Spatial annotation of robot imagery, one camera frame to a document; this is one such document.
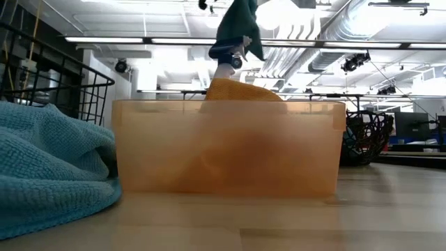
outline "black wire basket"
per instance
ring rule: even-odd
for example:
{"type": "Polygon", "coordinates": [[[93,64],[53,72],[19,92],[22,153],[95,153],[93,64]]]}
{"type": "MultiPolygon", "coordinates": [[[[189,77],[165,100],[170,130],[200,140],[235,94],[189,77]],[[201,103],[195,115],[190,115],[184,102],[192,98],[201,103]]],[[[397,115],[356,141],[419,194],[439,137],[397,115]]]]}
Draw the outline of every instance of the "black wire basket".
{"type": "Polygon", "coordinates": [[[347,112],[341,166],[368,165],[389,141],[393,117],[369,111],[347,112]]]}
{"type": "Polygon", "coordinates": [[[5,34],[0,58],[0,100],[43,107],[103,126],[107,88],[114,80],[16,28],[5,34]]]}

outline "ceiling light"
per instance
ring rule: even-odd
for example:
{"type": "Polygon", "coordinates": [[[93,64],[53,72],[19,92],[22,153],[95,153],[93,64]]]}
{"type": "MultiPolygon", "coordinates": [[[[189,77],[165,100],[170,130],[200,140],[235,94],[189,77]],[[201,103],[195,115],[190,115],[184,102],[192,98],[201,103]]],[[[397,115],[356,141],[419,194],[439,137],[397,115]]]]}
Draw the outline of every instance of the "ceiling light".
{"type": "Polygon", "coordinates": [[[446,49],[446,43],[413,43],[411,49],[446,49]]]}
{"type": "Polygon", "coordinates": [[[262,45],[266,47],[313,47],[316,42],[311,41],[299,41],[299,40],[275,40],[275,39],[264,39],[262,40],[262,45]]]}
{"type": "Polygon", "coordinates": [[[166,91],[166,90],[138,90],[140,93],[181,93],[181,91],[166,91]]]}
{"type": "Polygon", "coordinates": [[[215,39],[197,38],[152,38],[154,45],[213,45],[215,39]]]}
{"type": "Polygon", "coordinates": [[[389,94],[395,94],[397,90],[395,89],[395,86],[389,86],[387,88],[378,90],[378,93],[376,95],[389,95],[389,94]]]}
{"type": "Polygon", "coordinates": [[[407,3],[402,0],[393,1],[388,3],[374,3],[370,2],[369,6],[373,7],[404,7],[404,8],[423,8],[430,6],[429,3],[407,3]]]}
{"type": "Polygon", "coordinates": [[[377,43],[377,42],[325,42],[324,47],[350,47],[350,48],[398,48],[401,43],[377,43]]]}
{"type": "Polygon", "coordinates": [[[370,60],[370,54],[368,52],[365,54],[355,54],[353,57],[346,59],[346,62],[341,66],[341,69],[345,73],[350,73],[370,60]]]}
{"type": "Polygon", "coordinates": [[[72,43],[143,43],[142,38],[66,37],[72,43]]]}
{"type": "Polygon", "coordinates": [[[169,2],[184,2],[183,0],[81,0],[86,3],[138,3],[138,4],[148,4],[148,3],[169,3],[169,2]]]}
{"type": "Polygon", "coordinates": [[[311,96],[310,93],[275,93],[279,96],[293,96],[293,97],[309,97],[311,96]]]}
{"type": "Polygon", "coordinates": [[[322,52],[322,53],[324,53],[324,52],[328,52],[328,53],[355,53],[355,54],[357,54],[357,53],[367,53],[367,50],[355,50],[355,49],[326,49],[326,48],[323,48],[323,49],[320,49],[320,51],[322,52]]]}

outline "wooden floor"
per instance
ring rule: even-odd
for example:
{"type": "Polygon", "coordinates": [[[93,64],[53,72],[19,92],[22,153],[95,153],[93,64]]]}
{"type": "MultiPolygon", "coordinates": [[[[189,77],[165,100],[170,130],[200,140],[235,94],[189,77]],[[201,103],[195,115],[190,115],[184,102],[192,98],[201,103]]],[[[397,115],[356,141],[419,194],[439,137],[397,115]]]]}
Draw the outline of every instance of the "wooden floor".
{"type": "Polygon", "coordinates": [[[0,250],[446,250],[446,172],[342,169],[326,200],[125,195],[0,250]]]}

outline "blue towel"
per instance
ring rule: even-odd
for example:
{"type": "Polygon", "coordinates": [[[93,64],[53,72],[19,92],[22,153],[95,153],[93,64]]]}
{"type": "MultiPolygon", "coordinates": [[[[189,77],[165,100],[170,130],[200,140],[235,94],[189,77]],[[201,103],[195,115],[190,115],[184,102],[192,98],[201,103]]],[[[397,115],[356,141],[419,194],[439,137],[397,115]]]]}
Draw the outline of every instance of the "blue towel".
{"type": "Polygon", "coordinates": [[[113,133],[55,106],[0,102],[0,240],[77,220],[119,199],[113,133]]]}

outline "translucent storage container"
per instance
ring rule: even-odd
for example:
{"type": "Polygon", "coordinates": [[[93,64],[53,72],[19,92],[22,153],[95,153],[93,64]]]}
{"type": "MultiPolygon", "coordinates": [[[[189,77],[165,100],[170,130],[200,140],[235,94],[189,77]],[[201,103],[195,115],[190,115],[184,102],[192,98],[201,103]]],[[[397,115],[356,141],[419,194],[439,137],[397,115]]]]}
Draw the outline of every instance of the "translucent storage container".
{"type": "Polygon", "coordinates": [[[323,197],[336,190],[345,104],[113,104],[124,192],[323,197]]]}

